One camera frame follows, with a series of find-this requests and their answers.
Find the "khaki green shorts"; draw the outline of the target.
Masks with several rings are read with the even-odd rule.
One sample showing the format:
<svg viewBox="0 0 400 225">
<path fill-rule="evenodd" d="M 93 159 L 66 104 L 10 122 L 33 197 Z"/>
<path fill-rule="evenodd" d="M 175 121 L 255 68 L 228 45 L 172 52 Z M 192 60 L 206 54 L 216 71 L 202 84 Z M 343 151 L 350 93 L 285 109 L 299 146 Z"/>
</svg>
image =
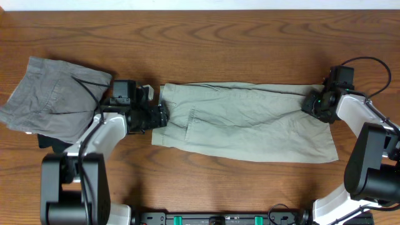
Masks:
<svg viewBox="0 0 400 225">
<path fill-rule="evenodd" d="M 328 124 L 302 112 L 321 85 L 245 82 L 167 83 L 166 127 L 152 144 L 254 162 L 330 163 L 338 154 Z"/>
</svg>

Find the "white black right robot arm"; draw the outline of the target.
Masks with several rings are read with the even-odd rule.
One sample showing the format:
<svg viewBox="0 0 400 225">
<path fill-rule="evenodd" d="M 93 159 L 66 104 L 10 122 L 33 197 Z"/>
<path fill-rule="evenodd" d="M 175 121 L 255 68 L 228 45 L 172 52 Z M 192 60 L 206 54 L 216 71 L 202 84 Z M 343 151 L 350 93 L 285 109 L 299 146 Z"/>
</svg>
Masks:
<svg viewBox="0 0 400 225">
<path fill-rule="evenodd" d="M 311 209 L 297 215 L 296 224 L 374 224 L 372 211 L 399 209 L 399 127 L 356 91 L 311 91 L 303 112 L 324 122 L 344 121 L 357 137 L 343 183 Z"/>
</svg>

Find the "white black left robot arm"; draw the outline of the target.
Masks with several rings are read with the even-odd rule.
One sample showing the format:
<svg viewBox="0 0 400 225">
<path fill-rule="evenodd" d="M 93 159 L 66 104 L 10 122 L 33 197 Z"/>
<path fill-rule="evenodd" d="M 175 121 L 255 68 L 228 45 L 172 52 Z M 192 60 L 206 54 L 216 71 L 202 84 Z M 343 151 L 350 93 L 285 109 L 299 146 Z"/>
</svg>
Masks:
<svg viewBox="0 0 400 225">
<path fill-rule="evenodd" d="M 168 122 L 164 104 L 150 105 L 154 89 L 118 81 L 84 134 L 41 164 L 42 224 L 135 224 L 130 206 L 111 202 L 106 159 L 130 134 L 161 128 Z"/>
</svg>

